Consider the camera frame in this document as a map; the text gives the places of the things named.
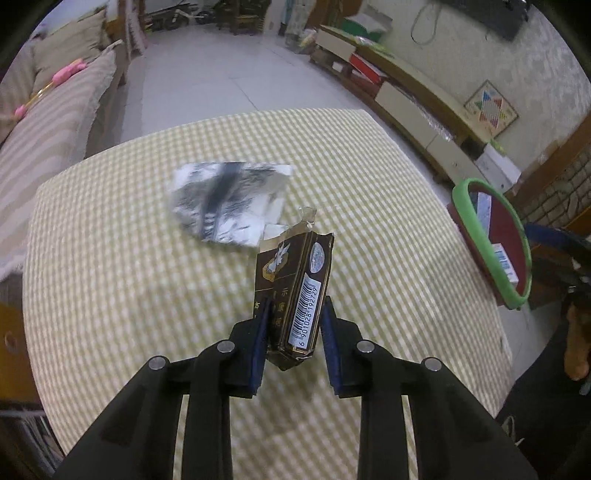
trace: drawer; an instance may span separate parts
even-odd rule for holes
[[[351,45],[342,38],[335,37],[324,30],[318,31],[316,44],[346,61],[349,61],[351,55],[355,53],[355,45]]]
[[[427,147],[427,151],[437,160],[454,184],[465,179],[486,181],[474,162],[454,142],[448,142],[441,135]]]
[[[426,148],[437,135],[418,107],[388,82],[382,85],[375,101],[392,115],[422,147]]]

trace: yellow checkered tablecloth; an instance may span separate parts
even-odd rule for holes
[[[438,356],[496,414],[512,377],[492,291],[408,158],[363,111],[256,112],[132,140],[37,192],[25,327],[65,451],[148,358],[196,356],[250,316],[256,252],[201,243],[169,210],[173,171],[218,160],[293,165],[281,221],[316,206],[335,233],[337,314],[396,356]],[[360,402],[333,395],[321,342],[230,408],[235,478],[355,477]]]

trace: sofa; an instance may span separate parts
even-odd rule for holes
[[[105,10],[93,11],[44,38],[28,40],[0,82],[0,301],[21,308],[20,274],[37,188],[111,145],[103,144],[128,56],[111,43]],[[77,58],[88,67],[45,94],[16,121],[55,72]]]

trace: white box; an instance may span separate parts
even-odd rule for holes
[[[503,193],[515,185],[521,175],[521,171],[511,159],[501,155],[490,144],[485,147],[484,152],[478,157],[475,164],[486,181]]]

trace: barcode sticker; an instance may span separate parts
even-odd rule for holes
[[[301,283],[300,297],[295,307],[294,321],[288,340],[289,344],[296,348],[305,350],[308,347],[321,286],[321,282],[304,273],[304,281]]]
[[[498,261],[501,263],[501,267],[505,271],[505,274],[509,278],[509,282],[512,284],[518,284],[519,278],[517,277],[517,273],[511,264],[511,260],[509,260],[509,256],[505,252],[502,244],[492,244],[492,248],[495,251],[495,255]]]

